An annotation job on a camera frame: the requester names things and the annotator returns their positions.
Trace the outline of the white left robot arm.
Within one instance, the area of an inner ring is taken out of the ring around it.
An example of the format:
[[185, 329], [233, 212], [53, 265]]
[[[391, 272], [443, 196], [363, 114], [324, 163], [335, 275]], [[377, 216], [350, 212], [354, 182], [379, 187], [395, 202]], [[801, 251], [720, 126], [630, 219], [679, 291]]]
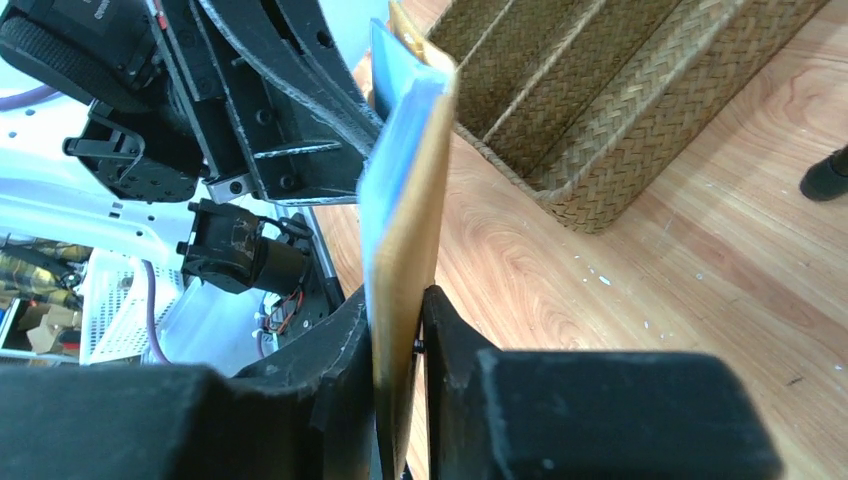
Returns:
[[78, 291], [79, 361], [233, 372], [344, 295], [318, 206], [379, 126], [382, 1], [5, 1], [1, 250]]

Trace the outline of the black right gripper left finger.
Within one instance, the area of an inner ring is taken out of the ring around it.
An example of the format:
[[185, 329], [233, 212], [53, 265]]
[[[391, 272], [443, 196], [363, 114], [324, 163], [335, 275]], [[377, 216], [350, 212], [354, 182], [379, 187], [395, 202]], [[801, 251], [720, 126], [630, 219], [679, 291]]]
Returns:
[[5, 479], [368, 479], [365, 299], [232, 378], [199, 365], [1, 370]]

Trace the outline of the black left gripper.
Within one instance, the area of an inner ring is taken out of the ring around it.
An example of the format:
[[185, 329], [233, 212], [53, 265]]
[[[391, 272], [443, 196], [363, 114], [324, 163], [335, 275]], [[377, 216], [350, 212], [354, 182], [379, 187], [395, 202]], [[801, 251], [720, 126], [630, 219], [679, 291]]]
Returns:
[[88, 106], [62, 150], [103, 188], [193, 217], [169, 240], [149, 215], [122, 245], [230, 293], [300, 290], [311, 232], [275, 220], [266, 238], [268, 217], [196, 200], [198, 183], [217, 202], [242, 182], [284, 205], [351, 204], [382, 125], [316, 1], [11, 1], [1, 55]]

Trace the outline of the yellow leather card holder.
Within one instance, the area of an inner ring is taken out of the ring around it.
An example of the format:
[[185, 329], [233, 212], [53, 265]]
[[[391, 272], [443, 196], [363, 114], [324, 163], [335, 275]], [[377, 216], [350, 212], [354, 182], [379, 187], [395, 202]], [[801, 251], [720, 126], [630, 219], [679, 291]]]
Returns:
[[372, 97], [384, 125], [357, 187], [382, 476], [401, 477], [415, 386], [415, 341], [435, 282], [457, 103], [455, 60], [398, 1], [371, 30]]

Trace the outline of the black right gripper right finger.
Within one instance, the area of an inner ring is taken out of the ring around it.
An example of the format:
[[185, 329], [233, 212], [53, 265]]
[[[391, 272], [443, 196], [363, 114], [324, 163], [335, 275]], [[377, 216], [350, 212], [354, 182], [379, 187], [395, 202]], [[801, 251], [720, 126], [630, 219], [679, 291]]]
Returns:
[[776, 479], [782, 460], [719, 358], [496, 347], [437, 286], [422, 305], [434, 479]]

